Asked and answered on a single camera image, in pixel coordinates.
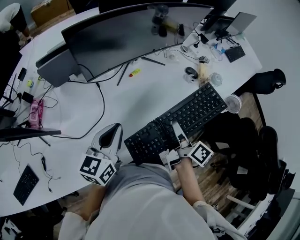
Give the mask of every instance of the white wall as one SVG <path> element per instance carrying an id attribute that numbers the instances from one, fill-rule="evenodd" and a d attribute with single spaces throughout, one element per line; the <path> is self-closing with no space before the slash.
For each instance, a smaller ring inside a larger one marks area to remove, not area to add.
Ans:
<path id="1" fill-rule="evenodd" d="M 262 64 L 262 72 L 281 69 L 287 84 L 259 95 L 268 126 L 278 134 L 279 157 L 296 172 L 292 188 L 300 190 L 300 3 L 298 0 L 237 0 L 228 11 L 254 14 L 245 34 Z"/>
<path id="2" fill-rule="evenodd" d="M 25 15 L 27 25 L 30 27 L 32 24 L 34 24 L 34 21 L 32 20 L 31 14 L 30 14 L 32 7 L 39 4 L 42 1 L 43 0 L 0 0 L 0 11 L 3 8 L 5 8 L 6 6 L 8 6 L 14 2 L 20 3 L 22 6 L 24 15 Z"/>

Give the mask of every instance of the person's right forearm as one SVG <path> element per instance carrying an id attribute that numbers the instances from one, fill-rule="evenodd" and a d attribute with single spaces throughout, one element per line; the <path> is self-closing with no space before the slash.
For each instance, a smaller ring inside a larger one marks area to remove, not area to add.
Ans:
<path id="1" fill-rule="evenodd" d="M 183 197 L 187 200 L 187 202 L 193 206 L 193 204 L 199 200 L 205 201 L 198 186 L 198 181 L 193 170 L 191 159 L 187 157 L 183 158 L 181 163 L 175 165 L 175 169 L 181 183 Z"/>

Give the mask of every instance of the white desk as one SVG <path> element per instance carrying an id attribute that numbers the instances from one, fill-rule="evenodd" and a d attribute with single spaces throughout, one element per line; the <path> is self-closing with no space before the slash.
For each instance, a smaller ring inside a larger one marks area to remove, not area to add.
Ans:
<path id="1" fill-rule="evenodd" d="M 73 16 L 49 30 L 45 31 L 34 39 L 30 44 L 21 50 L 23 57 L 15 72 L 19 74 L 22 67 L 28 70 L 24 81 L 37 77 L 35 62 L 43 57 L 48 50 L 63 41 L 61 31 L 66 27 L 96 15 L 97 9 L 92 9 Z M 261 64 L 251 48 L 248 41 L 240 41 L 246 56 L 240 60 L 229 63 L 226 57 L 221 62 L 211 64 L 211 72 L 218 72 L 223 77 L 223 84 L 216 88 L 221 97 L 226 97 L 238 89 L 243 83 L 257 73 Z M 203 48 L 203 55 L 210 56 L 208 49 Z M 134 132 L 145 126 L 169 108 L 180 102 L 197 89 L 196 84 L 188 84 L 183 80 L 186 67 L 196 68 L 196 64 L 182 56 L 179 52 L 172 52 L 178 55 L 179 63 L 170 63 L 164 58 L 163 53 L 159 56 L 149 55 L 149 58 L 163 62 L 161 66 L 148 61 L 140 61 L 138 66 L 129 66 L 129 74 L 136 68 L 140 68 L 140 74 L 129 78 L 125 74 L 119 87 L 116 86 L 121 72 L 113 79 L 101 83 L 101 89 L 105 97 L 105 114 L 101 122 L 81 140 L 68 140 L 46 136 L 45 139 L 51 144 L 46 146 L 40 139 L 32 138 L 22 140 L 21 145 L 30 142 L 32 152 L 42 152 L 46 158 L 47 169 L 60 180 L 51 180 L 48 191 L 48 178 L 41 164 L 41 156 L 30 155 L 29 146 L 21 149 L 15 147 L 16 158 L 21 162 L 20 172 L 22 173 L 27 164 L 30 164 L 40 181 L 30 194 L 25 205 L 22 206 L 13 196 L 13 191 L 20 178 L 18 163 L 15 161 L 12 146 L 3 145 L 0 148 L 1 168 L 0 179 L 0 216 L 15 214 L 21 211 L 32 209 L 42 204 L 54 201 L 62 196 L 72 193 L 89 183 L 77 172 L 78 162 L 81 154 L 86 152 L 96 132 L 105 126 L 119 122 L 124 129 L 123 140 Z M 44 82 L 35 82 L 32 93 L 40 96 L 45 90 Z M 60 129 L 62 134 L 70 136 L 82 136 L 98 120 L 103 110 L 103 102 L 98 88 L 95 84 L 66 83 L 47 94 L 58 99 L 59 104 L 53 109 L 44 109 L 43 126 L 46 128 Z M 45 99 L 46 106 L 52 106 L 54 101 Z M 18 122 L 28 116 L 29 109 L 18 118 Z M 129 152 L 124 144 L 119 152 L 119 157 L 125 163 L 131 161 Z"/>

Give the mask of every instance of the curved monitor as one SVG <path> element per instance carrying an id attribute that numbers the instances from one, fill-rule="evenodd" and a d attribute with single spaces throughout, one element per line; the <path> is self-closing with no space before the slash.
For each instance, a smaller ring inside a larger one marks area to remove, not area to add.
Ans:
<path id="1" fill-rule="evenodd" d="M 163 16 L 155 9 L 161 4 L 168 7 Z M 94 77 L 82 71 L 91 81 L 142 56 L 182 44 L 211 9 L 192 3 L 141 4 L 99 14 L 61 33 L 77 64 L 91 71 Z"/>

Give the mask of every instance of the yellow sticky object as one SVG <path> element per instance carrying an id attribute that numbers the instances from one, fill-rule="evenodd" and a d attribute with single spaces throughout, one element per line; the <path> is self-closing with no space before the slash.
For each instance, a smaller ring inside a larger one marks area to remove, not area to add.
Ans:
<path id="1" fill-rule="evenodd" d="M 129 77 L 133 77 L 133 76 L 139 74 L 140 71 L 141 71 L 141 70 L 140 70 L 139 68 L 137 68 L 137 69 L 134 70 L 131 74 L 129 74 Z"/>

